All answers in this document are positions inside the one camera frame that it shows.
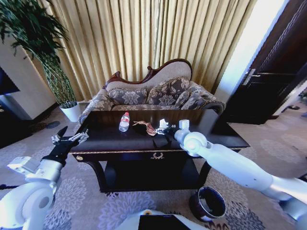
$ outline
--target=brass drawer handle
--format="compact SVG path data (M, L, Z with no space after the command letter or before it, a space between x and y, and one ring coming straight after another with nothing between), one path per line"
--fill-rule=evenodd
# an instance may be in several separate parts
M83 157L78 155L78 156L76 157L76 159L77 159L78 161L82 161L82 160L83 160Z
M155 159L155 160L164 159L163 153L160 152L160 156L157 157L157 153L155 152L155 153L153 154L153 157L151 157L150 159Z

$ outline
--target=carpet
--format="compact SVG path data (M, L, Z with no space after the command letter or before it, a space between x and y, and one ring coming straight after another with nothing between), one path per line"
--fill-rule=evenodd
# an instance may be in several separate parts
M267 172L281 177L299 177L307 171L307 117L300 110L286 110L276 120L263 125L230 124L249 144L240 154L252 159ZM0 184L21 185L24 178L6 165L17 156L41 159L53 148L51 135L68 125L66 135L73 135L77 123L69 122L59 108L44 121L48 126L32 136L0 149ZM196 159L200 170L204 160ZM225 198L226 215L211 223L197 221L189 209L189 197L195 190L108 193L99 192L93 170L78 163L71 155L62 170L62 185L56 202L45 220L46 230L112 230L129 214L143 209L181 214L211 230L293 230L294 221L278 203L262 194L243 188L216 170L211 170L207 186L217 189ZM2 198L10 189L0 190Z

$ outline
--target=water bottle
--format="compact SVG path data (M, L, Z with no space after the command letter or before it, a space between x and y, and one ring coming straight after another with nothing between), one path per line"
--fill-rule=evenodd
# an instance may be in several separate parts
M119 124L119 130L121 132L126 132L129 128L129 113L125 112L125 114L121 117L120 124Z

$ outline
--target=floral upholstered sofa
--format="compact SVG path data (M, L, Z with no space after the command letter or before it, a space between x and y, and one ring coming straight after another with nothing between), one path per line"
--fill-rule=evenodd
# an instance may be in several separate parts
M184 59L173 59L158 69L147 68L142 81L127 81L116 72L92 99L79 118L91 111L214 109L219 115L225 104L191 81L192 68Z

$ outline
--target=white planter pot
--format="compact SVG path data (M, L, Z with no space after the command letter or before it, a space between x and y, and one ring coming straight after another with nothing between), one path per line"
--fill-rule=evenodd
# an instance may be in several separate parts
M61 106L60 106L60 109L63 111L63 113L66 115L66 117L68 117L68 119L71 122L77 122L78 121L78 118L81 114L79 104L77 104L76 106L74 106L72 108L68 108L68 109L62 109Z

